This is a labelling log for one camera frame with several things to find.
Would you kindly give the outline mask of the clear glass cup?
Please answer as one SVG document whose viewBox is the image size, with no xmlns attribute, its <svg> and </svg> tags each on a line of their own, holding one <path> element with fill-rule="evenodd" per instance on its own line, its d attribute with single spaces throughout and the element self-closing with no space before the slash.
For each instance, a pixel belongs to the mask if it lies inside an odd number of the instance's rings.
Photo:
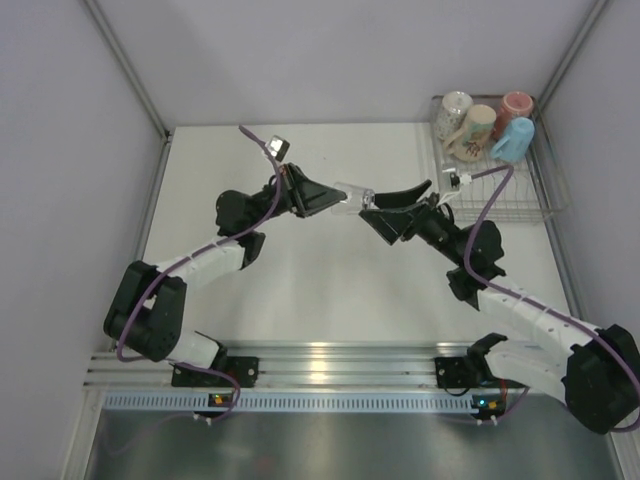
<svg viewBox="0 0 640 480">
<path fill-rule="evenodd" d="M 375 206 L 375 191 L 371 188 L 343 182 L 336 182 L 333 187 L 346 195 L 331 208 L 334 215 L 358 215 L 362 210 Z"/>
</svg>

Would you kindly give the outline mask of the beige tall patterned mug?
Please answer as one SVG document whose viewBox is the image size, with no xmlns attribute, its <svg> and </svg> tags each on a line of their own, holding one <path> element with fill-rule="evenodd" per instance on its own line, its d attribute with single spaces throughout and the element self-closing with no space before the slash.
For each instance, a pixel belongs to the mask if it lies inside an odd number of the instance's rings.
<svg viewBox="0 0 640 480">
<path fill-rule="evenodd" d="M 484 104 L 473 105 L 458 130 L 443 141 L 443 150 L 460 161 L 480 159 L 497 119 L 496 111 Z"/>
</svg>

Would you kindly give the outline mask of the white mug orange inside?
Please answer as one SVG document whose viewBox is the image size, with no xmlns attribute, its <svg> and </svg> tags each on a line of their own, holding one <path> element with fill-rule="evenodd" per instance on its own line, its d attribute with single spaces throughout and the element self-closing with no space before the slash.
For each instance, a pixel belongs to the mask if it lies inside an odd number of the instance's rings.
<svg viewBox="0 0 640 480">
<path fill-rule="evenodd" d="M 436 137 L 446 140 L 455 133 L 473 104 L 472 97 L 465 92 L 451 91 L 445 94 L 433 123 Z"/>
</svg>

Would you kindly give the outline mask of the light blue white cup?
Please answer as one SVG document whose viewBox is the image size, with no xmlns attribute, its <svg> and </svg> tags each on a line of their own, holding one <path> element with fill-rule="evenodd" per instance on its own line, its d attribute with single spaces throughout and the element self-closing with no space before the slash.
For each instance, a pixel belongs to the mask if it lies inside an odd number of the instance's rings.
<svg viewBox="0 0 640 480">
<path fill-rule="evenodd" d="M 490 150 L 492 159 L 507 163 L 523 160 L 535 134 L 535 125 L 525 117 L 516 117 L 506 126 L 503 135 Z"/>
</svg>

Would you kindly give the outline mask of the pink patterned mug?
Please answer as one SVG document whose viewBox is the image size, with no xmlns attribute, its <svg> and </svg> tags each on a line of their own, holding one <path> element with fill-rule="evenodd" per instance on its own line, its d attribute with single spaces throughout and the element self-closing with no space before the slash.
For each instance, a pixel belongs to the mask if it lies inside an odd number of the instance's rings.
<svg viewBox="0 0 640 480">
<path fill-rule="evenodd" d="M 522 91 L 506 93 L 497 111 L 492 138 L 499 140 L 511 120 L 517 117 L 529 117 L 533 108 L 534 99 L 529 94 Z"/>
</svg>

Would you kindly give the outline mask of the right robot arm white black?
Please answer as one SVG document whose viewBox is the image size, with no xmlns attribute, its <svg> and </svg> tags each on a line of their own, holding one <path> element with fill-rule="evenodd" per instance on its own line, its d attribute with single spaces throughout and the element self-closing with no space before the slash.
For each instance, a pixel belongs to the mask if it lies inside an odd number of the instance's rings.
<svg viewBox="0 0 640 480">
<path fill-rule="evenodd" d="M 502 237 L 490 220 L 456 225 L 431 183 L 375 194 L 359 212 L 388 244 L 415 237 L 455 264 L 447 274 L 454 296 L 517 331 L 528 345 L 491 333 L 464 358 L 472 383 L 511 380 L 560 401 L 584 427 L 598 434 L 638 428 L 623 421 L 639 410 L 639 349 L 623 327 L 601 328 L 543 304 L 510 281 L 497 262 Z"/>
</svg>

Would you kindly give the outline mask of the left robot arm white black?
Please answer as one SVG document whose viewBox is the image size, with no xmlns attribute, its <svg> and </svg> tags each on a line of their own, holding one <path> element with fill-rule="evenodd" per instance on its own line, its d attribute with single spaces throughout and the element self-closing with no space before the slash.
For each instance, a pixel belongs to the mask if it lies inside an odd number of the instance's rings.
<svg viewBox="0 0 640 480">
<path fill-rule="evenodd" d="M 307 218 L 346 198 L 292 163 L 280 166 L 253 195 L 224 191 L 215 205 L 218 232 L 212 240 L 185 256 L 159 264 L 135 261 L 125 270 L 104 322 L 105 333 L 117 343 L 117 358 L 188 364 L 204 384 L 220 384 L 228 372 L 223 346 L 185 329 L 189 296 L 250 266 L 266 239 L 258 230 L 262 223 L 284 213 Z"/>
</svg>

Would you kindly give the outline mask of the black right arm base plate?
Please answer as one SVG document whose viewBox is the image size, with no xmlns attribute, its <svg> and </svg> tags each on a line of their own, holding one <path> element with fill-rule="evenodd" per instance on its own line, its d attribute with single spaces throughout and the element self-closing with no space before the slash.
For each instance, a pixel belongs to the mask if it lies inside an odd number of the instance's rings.
<svg viewBox="0 0 640 480">
<path fill-rule="evenodd" d="M 494 386 L 496 378 L 483 360 L 468 356 L 434 359 L 437 387 L 451 396 L 461 397 L 470 390 Z"/>
</svg>

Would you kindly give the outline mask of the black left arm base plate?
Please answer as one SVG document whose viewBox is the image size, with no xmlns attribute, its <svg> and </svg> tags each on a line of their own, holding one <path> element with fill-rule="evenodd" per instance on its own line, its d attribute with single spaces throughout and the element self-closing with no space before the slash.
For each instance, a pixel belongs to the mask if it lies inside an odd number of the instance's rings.
<svg viewBox="0 0 640 480">
<path fill-rule="evenodd" d="M 175 366 L 171 386 L 176 388 L 232 387 L 232 382 L 228 380 L 232 378 L 241 388 L 252 388 L 258 379 L 259 364 L 259 358 L 255 356 L 223 356 L 217 364 L 212 366 L 212 369 L 221 372 L 223 377 Z"/>
</svg>

